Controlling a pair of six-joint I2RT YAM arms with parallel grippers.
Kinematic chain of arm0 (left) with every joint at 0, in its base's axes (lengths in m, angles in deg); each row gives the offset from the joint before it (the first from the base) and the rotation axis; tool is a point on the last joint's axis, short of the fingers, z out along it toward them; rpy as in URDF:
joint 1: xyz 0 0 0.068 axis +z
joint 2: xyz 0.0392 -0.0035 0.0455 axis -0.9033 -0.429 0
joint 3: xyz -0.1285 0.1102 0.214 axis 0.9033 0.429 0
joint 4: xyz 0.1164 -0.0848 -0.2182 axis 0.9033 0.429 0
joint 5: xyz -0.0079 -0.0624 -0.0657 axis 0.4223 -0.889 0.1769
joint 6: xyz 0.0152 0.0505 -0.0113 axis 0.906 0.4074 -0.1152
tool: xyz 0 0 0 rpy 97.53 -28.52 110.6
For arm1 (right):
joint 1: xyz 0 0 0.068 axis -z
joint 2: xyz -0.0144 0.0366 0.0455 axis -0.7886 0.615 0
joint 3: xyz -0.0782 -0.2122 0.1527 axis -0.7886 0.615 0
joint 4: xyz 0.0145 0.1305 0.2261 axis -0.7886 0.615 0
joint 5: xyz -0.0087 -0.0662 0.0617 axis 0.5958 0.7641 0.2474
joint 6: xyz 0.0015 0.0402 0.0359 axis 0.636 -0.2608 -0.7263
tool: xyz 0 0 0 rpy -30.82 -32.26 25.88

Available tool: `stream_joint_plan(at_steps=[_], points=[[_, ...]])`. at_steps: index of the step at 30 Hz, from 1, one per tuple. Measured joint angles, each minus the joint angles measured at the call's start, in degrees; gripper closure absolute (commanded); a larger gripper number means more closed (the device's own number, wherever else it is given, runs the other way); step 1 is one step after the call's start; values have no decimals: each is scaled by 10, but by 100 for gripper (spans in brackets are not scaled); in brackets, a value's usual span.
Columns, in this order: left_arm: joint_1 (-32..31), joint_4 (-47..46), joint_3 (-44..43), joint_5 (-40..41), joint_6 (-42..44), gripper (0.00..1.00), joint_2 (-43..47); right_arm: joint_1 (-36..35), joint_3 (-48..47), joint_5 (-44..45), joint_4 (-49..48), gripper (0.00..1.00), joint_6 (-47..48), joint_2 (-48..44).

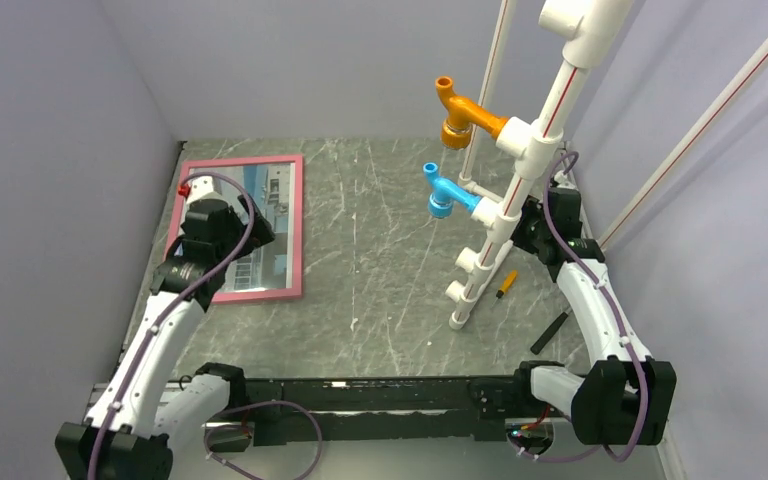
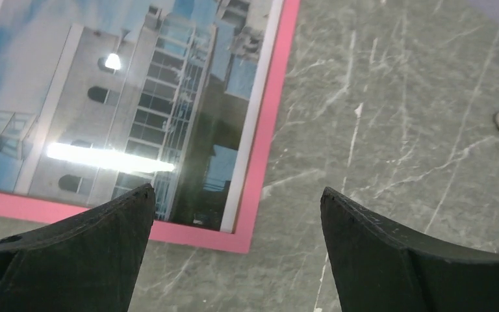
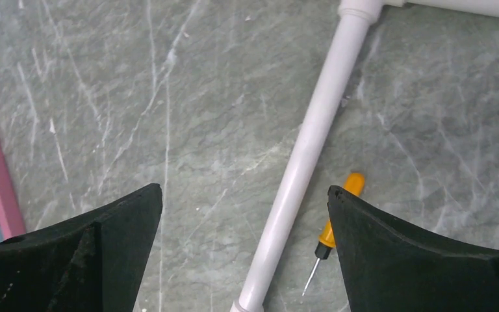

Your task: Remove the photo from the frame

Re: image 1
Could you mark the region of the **orange handled screwdriver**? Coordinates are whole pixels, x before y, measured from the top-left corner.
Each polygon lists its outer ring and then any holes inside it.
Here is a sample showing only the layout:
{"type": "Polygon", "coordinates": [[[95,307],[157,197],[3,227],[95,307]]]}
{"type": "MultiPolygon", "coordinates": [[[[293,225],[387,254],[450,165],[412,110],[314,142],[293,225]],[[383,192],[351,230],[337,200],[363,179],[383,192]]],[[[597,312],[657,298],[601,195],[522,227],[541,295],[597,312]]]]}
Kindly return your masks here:
{"type": "Polygon", "coordinates": [[[497,303],[498,301],[500,301],[508,293],[508,291],[516,281],[517,277],[518,277],[517,270],[512,270],[506,275],[503,282],[495,292],[494,303],[497,303]]]}

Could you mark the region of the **pink picture frame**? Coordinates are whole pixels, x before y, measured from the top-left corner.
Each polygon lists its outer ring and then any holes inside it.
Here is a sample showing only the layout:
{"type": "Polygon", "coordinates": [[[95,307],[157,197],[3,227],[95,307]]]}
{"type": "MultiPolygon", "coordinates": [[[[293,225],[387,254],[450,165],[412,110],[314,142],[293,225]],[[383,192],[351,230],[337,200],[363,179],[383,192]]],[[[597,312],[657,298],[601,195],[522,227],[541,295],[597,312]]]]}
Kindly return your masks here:
{"type": "MultiPolygon", "coordinates": [[[[300,154],[186,160],[180,177],[215,172],[234,179],[250,194],[271,224],[275,240],[248,256],[230,263],[224,285],[214,297],[216,304],[298,298],[302,295],[303,156],[300,154]]],[[[222,195],[242,220],[245,206],[237,200],[237,189],[221,181],[222,195]]],[[[188,208],[182,198],[173,203],[166,251],[179,255],[175,239],[183,233],[181,223],[188,208]]]]}

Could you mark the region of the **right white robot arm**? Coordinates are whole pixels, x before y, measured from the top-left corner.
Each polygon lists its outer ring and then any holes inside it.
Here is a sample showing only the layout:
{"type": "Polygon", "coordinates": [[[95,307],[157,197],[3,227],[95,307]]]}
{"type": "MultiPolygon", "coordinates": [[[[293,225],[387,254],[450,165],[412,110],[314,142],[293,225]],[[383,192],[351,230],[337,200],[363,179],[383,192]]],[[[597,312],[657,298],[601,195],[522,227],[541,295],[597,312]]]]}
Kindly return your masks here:
{"type": "Polygon", "coordinates": [[[582,236],[580,193],[551,187],[530,197],[512,236],[538,257],[566,298],[585,340],[586,375],[557,363],[526,362],[527,378],[511,388],[517,411],[534,415],[547,404],[567,416],[585,445],[654,446],[661,442],[677,375],[655,359],[630,326],[614,295],[598,243],[582,236]]]}

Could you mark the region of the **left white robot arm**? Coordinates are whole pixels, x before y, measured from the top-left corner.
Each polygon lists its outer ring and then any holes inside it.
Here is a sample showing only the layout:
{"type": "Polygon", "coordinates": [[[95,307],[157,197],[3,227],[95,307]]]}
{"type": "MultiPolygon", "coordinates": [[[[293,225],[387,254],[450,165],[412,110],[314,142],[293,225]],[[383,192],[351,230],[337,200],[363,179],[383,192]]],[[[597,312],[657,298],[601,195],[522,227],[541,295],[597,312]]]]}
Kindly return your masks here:
{"type": "Polygon", "coordinates": [[[111,383],[79,423],[66,422],[55,449],[71,479],[166,479],[176,451],[217,414],[239,417],[247,406],[244,372],[207,363],[167,404],[161,397],[183,348],[225,282],[230,262],[275,238],[246,195],[242,221],[225,200],[189,202],[180,255],[155,270],[151,294],[134,343],[111,383]]]}

